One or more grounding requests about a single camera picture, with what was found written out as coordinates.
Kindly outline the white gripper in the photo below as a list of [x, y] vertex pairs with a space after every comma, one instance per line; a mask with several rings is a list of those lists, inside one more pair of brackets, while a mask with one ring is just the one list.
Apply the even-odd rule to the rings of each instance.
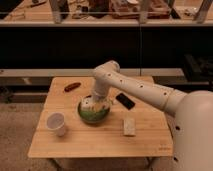
[[99, 112], [109, 108], [109, 101], [106, 98], [89, 95], [81, 100], [81, 109], [85, 111]]

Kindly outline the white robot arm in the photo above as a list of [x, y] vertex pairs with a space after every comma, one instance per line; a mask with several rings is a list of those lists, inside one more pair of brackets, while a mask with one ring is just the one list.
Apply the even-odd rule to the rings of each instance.
[[115, 87], [175, 118], [172, 171], [213, 171], [213, 92], [183, 91], [130, 78], [119, 73], [116, 61], [93, 70], [91, 96], [79, 104], [90, 118], [107, 114], [109, 89]]

